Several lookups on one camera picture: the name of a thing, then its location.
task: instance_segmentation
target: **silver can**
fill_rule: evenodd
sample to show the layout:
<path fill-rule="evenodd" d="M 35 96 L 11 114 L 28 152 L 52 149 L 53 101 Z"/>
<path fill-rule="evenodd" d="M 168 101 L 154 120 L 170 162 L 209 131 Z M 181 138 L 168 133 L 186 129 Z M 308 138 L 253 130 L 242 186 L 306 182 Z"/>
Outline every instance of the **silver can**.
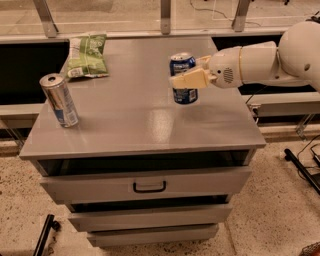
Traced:
<path fill-rule="evenodd" d="M 77 124 L 78 113 L 64 77 L 59 74 L 49 74 L 41 78 L 40 85 L 60 125 L 70 127 Z"/>

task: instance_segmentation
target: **drawer handle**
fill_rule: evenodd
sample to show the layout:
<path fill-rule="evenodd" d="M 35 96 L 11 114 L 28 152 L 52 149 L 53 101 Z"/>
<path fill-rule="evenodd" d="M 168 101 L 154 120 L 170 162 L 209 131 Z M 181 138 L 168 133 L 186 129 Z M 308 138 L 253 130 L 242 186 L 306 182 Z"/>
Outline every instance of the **drawer handle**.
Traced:
<path fill-rule="evenodd" d="M 136 193 L 160 193 L 160 192 L 163 192 L 165 191 L 167 188 L 167 182 L 166 181 L 163 181 L 162 182 L 162 188 L 160 189 L 149 189 L 149 190 L 140 190 L 140 189 L 137 189 L 137 183 L 133 183 L 133 191 L 136 192 Z"/>

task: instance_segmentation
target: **can lid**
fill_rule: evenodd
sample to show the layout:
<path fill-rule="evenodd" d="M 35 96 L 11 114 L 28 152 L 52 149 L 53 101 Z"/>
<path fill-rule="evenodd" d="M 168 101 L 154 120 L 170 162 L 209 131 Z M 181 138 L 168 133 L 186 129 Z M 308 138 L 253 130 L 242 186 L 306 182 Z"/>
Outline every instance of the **can lid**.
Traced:
<path fill-rule="evenodd" d="M 187 60 L 190 59 L 192 55 L 188 52 L 180 52 L 171 56 L 171 60 Z"/>
<path fill-rule="evenodd" d="M 53 73 L 46 75 L 40 79 L 40 84 L 43 87 L 52 87 L 56 86 L 64 81 L 63 76 Z"/>

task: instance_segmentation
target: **black stand leg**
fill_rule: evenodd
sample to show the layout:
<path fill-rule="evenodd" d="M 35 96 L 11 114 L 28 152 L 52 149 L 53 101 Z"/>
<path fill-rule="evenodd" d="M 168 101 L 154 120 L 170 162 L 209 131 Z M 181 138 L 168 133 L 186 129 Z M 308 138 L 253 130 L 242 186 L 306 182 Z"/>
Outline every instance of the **black stand leg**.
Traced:
<path fill-rule="evenodd" d="M 34 251 L 33 256 L 41 256 L 43 253 L 43 249 L 46 245 L 48 235 L 50 233 L 50 229 L 53 228 L 55 231 L 58 231 L 60 228 L 60 224 L 57 221 L 54 221 L 54 215 L 49 214 L 47 216 L 46 222 L 41 231 L 41 235 L 39 237 L 36 250 Z"/>
<path fill-rule="evenodd" d="M 291 152 L 290 149 L 285 149 L 286 160 L 292 161 L 294 165 L 299 169 L 302 175 L 306 178 L 306 180 L 310 183 L 310 185 L 317 191 L 320 195 L 320 186 L 317 182 L 316 175 L 311 175 L 308 170 L 300 163 L 300 161 L 295 157 L 295 155 Z"/>

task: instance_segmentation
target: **blue can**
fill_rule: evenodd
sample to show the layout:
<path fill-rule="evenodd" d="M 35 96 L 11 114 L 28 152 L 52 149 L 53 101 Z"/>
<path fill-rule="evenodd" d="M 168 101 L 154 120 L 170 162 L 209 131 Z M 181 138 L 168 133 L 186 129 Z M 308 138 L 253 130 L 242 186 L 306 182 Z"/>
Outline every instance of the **blue can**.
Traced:
<path fill-rule="evenodd" d="M 177 53 L 171 56 L 170 75 L 186 72 L 188 69 L 196 66 L 195 58 L 187 52 Z M 190 104 L 198 99 L 197 89 L 175 89 L 173 88 L 173 98 L 176 103 Z"/>

